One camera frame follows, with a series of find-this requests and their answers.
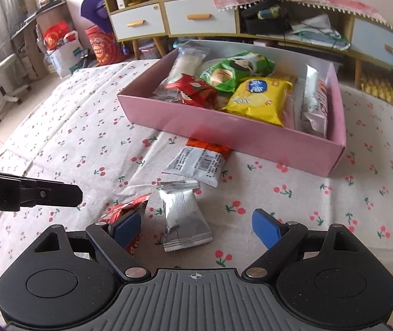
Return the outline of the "orange white snack pack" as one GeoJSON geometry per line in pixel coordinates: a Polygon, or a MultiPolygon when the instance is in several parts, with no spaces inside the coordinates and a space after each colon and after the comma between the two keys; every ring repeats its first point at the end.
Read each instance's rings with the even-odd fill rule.
{"type": "Polygon", "coordinates": [[[216,188],[231,152],[228,147],[189,138],[163,173],[193,178],[216,188]]]}

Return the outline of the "pink wafer pack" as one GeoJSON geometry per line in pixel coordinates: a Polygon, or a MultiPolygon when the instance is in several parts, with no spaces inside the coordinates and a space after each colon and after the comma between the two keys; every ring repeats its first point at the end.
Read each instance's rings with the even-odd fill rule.
{"type": "Polygon", "coordinates": [[[285,128],[295,129],[294,97],[291,91],[286,93],[282,121],[285,128]]]}

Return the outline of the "stack of papers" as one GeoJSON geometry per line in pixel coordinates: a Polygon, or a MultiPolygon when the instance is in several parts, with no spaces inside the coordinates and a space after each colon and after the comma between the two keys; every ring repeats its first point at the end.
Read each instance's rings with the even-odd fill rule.
{"type": "Polygon", "coordinates": [[[298,22],[291,20],[289,25],[290,35],[307,42],[319,43],[340,51],[346,51],[351,47],[350,41],[331,25],[327,14],[320,14],[298,22]]]}

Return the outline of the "silver cream snack pack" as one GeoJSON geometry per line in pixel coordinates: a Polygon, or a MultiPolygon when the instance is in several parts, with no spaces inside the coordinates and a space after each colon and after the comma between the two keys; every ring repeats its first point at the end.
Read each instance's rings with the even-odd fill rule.
{"type": "Polygon", "coordinates": [[[200,210],[195,191],[196,180],[161,183],[159,195],[164,204],[166,236],[165,252],[198,247],[213,242],[213,233],[200,210]]]}

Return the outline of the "white jam cookie pack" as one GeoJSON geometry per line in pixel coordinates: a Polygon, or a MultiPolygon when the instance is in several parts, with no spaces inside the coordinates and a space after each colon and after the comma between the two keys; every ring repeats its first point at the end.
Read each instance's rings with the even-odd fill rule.
{"type": "Polygon", "coordinates": [[[327,137],[328,92],[318,70],[307,65],[306,82],[301,104],[302,129],[320,138],[327,137]]]}

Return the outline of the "yellow chip bag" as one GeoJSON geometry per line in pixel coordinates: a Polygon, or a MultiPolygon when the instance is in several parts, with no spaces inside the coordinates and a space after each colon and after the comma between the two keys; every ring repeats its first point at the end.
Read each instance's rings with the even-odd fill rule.
{"type": "Polygon", "coordinates": [[[222,111],[283,127],[291,89],[292,83],[286,79],[249,78],[238,86],[222,111]]]}

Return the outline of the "green cartoon snack pack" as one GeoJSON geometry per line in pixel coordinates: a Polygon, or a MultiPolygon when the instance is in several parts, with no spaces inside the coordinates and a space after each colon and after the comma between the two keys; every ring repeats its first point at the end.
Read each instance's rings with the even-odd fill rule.
{"type": "Polygon", "coordinates": [[[202,71],[200,78],[220,92],[233,94],[246,79],[270,76],[275,66],[266,56],[244,51],[211,65],[202,71]]]}

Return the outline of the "white shopping bag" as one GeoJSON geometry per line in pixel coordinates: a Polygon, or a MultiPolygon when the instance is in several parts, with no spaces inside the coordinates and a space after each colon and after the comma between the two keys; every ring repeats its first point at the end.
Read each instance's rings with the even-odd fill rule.
{"type": "Polygon", "coordinates": [[[47,58],[60,79],[70,76],[81,68],[83,50],[76,31],[66,34],[55,49],[47,50],[47,58]]]}

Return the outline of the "black open case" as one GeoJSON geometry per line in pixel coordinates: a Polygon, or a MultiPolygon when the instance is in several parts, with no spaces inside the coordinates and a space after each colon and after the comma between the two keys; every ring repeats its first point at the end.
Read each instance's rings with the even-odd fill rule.
{"type": "Polygon", "coordinates": [[[240,12],[248,34],[285,34],[291,30],[287,11],[280,0],[262,0],[240,12]]]}

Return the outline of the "red snack pack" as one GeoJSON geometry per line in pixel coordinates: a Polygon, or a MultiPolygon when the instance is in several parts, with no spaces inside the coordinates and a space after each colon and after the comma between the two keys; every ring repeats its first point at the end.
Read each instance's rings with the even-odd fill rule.
{"type": "Polygon", "coordinates": [[[101,216],[99,222],[107,224],[107,233],[131,256],[140,242],[141,228],[150,194],[117,204],[101,216]]]}
{"type": "Polygon", "coordinates": [[[175,81],[169,81],[166,89],[178,93],[181,102],[198,108],[216,110],[217,90],[204,80],[182,73],[175,81]]]}

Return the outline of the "red round drum bag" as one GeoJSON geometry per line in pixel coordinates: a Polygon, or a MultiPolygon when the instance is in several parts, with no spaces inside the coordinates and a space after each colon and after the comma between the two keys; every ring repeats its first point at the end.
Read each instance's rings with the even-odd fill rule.
{"type": "Polygon", "coordinates": [[[97,25],[85,30],[96,60],[100,66],[107,66],[125,61],[127,56],[113,32],[107,33],[97,25]]]}

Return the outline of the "red gift bag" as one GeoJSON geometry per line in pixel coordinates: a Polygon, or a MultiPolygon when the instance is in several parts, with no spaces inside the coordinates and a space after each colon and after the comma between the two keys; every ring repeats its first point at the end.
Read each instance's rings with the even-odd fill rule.
{"type": "Polygon", "coordinates": [[[55,50],[59,40],[62,40],[70,31],[71,29],[66,21],[61,21],[52,25],[44,31],[44,45],[48,50],[55,50]]]}

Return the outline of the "pink cardboard box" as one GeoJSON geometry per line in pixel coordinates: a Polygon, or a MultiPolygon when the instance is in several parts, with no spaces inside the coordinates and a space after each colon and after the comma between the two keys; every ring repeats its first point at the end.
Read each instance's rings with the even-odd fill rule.
{"type": "Polygon", "coordinates": [[[335,67],[330,61],[284,49],[221,40],[190,40],[187,47],[208,51],[208,59],[256,52],[272,60],[276,70],[297,77],[295,107],[301,106],[307,67],[317,69],[328,92],[328,128],[325,138],[222,111],[153,99],[169,75],[177,51],[172,51],[136,76],[118,94],[130,122],[186,138],[229,147],[248,155],[285,164],[316,176],[329,176],[346,152],[346,119],[335,67]]]}

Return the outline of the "clear white rice cracker pack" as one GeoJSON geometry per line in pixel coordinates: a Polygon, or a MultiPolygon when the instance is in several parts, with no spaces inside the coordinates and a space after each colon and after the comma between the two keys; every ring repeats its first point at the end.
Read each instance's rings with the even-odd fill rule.
{"type": "Polygon", "coordinates": [[[203,60],[208,55],[208,50],[196,46],[181,46],[178,48],[178,57],[166,79],[153,92],[153,99],[164,102],[180,102],[181,91],[172,86],[183,74],[195,76],[203,60]]]}

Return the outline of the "purple hat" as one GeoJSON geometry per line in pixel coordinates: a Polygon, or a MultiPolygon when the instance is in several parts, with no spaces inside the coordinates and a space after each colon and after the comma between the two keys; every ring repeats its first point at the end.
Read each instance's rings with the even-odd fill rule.
{"type": "Polygon", "coordinates": [[[81,16],[97,25],[104,33],[112,33],[113,27],[104,0],[84,0],[81,16]]]}

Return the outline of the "wooden TV cabinet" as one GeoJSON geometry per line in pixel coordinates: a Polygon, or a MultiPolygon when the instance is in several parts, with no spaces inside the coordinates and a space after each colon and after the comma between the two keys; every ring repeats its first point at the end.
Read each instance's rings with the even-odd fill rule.
{"type": "MultiPolygon", "coordinates": [[[[374,7],[393,26],[393,0],[358,0],[374,7]]],[[[363,63],[393,70],[393,28],[337,10],[281,1],[289,22],[327,14],[331,25],[346,37],[351,47],[340,51],[310,43],[289,34],[255,35],[245,31],[240,12],[249,7],[219,10],[212,0],[104,0],[115,38],[137,45],[141,39],[246,38],[270,40],[280,46],[332,52],[354,58],[357,75],[363,63]]]]}

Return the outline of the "yellow egg tray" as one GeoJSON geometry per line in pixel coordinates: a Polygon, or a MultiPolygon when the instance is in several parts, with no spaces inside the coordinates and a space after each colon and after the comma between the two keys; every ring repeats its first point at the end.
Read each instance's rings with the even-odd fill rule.
{"type": "Polygon", "coordinates": [[[389,79],[373,72],[362,72],[360,87],[363,92],[393,105],[393,83],[389,79]]]}

